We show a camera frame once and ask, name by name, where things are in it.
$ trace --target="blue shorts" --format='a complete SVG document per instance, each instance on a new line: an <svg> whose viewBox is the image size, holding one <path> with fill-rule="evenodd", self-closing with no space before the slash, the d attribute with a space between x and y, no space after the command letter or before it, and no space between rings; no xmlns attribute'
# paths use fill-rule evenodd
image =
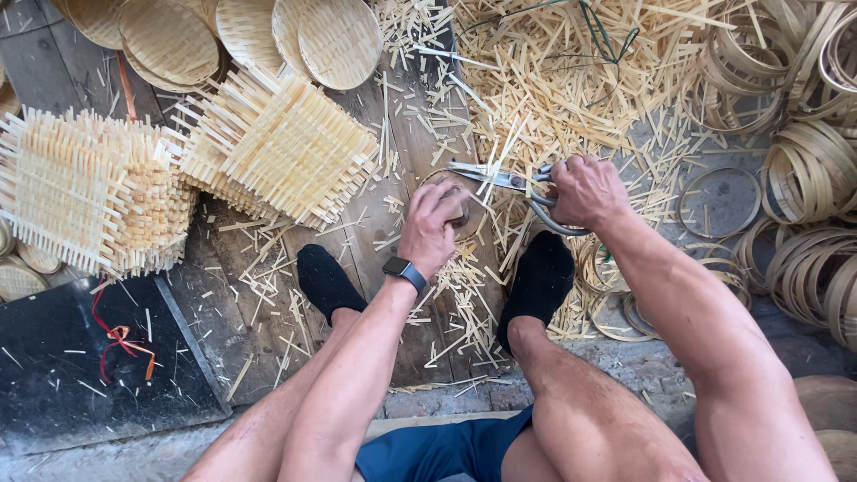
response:
<svg viewBox="0 0 857 482"><path fill-rule="evenodd" d="M510 419L405 427L376 438L357 452L366 482L436 482L466 473L478 482L500 482L500 464L515 437L532 420L530 405Z"/></svg>

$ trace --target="red string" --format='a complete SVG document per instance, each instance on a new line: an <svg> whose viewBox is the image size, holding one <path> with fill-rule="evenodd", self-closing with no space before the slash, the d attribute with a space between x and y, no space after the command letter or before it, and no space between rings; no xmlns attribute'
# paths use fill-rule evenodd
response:
<svg viewBox="0 0 857 482"><path fill-rule="evenodd" d="M103 285L104 282L105 282L105 280L102 279L99 282L99 286ZM124 325L119 325L113 329L110 329L107 326L107 323L105 323L105 321L101 319L101 316L99 316L99 313L95 310L95 307L98 305L99 301L101 300L101 295L104 294L105 289L106 288L102 288L101 290L99 290L99 292L95 293L95 296L93 296L93 318L95 318L95 322L97 322L101 328L105 329L105 331L107 332L107 338L109 338L111 340L116 340L116 342L108 345L105 348L104 352L101 353L101 362L99 363L99 368L101 369L101 377L104 379L105 382L107 382L107 383L111 382L110 378L108 378L107 374L105 373L105 360L107 359L107 352L112 347L119 345L122 348L124 348L126 352L128 352L128 355L131 355L134 358L138 358L138 357L134 352L131 351L131 348L134 348L135 350L139 350L141 352L146 352L146 353L149 353L150 355L152 355L152 359L149 360L149 366L146 369L146 379L151 380L152 379L152 371L154 370L154 366L155 366L155 354L153 352L148 351L145 348L141 348L141 347L135 345L134 343L130 343L128 341L125 341L125 337L128 336L128 332L131 330L131 328L128 328L127 326L124 326Z"/></svg>

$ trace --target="smartwatch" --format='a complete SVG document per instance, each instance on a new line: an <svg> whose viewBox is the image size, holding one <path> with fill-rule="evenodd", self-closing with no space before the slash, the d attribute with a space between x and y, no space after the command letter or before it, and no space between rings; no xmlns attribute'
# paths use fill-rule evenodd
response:
<svg viewBox="0 0 857 482"><path fill-rule="evenodd" d="M410 281L417 289L417 295L422 293L423 288L426 287L425 278L423 278L420 272L414 268L414 265L406 259L393 256L384 263L384 267L381 268L381 270L385 274L391 274L392 276L398 276L399 278L405 278Z"/></svg>

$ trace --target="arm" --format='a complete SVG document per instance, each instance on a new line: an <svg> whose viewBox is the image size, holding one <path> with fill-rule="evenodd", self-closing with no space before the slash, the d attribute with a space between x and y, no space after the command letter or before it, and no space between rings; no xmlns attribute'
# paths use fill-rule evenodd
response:
<svg viewBox="0 0 857 482"><path fill-rule="evenodd" d="M552 172L561 224L591 229L693 381L714 480L836 480L794 383L740 301L633 212L615 166L573 156Z"/></svg>
<svg viewBox="0 0 857 482"><path fill-rule="evenodd" d="M446 220L466 193L426 185L411 198L399 256L428 280L455 252ZM297 410L285 441L280 480L351 480L354 460L384 399L405 319L417 297L408 281L387 276Z"/></svg>

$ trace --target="black sock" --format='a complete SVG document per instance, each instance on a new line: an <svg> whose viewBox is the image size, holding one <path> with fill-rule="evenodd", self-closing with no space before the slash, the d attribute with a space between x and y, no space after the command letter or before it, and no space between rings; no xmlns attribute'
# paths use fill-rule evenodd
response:
<svg viewBox="0 0 857 482"><path fill-rule="evenodd" d="M339 263L318 244L297 252L297 283L310 303L324 314L327 324L337 308L366 310L366 300L354 289Z"/></svg>
<svg viewBox="0 0 857 482"><path fill-rule="evenodd" d="M573 286L574 258L562 242L562 236L539 232L518 260L515 283L500 315L497 341L506 352L512 354L507 335L512 318L533 316L547 327Z"/></svg>

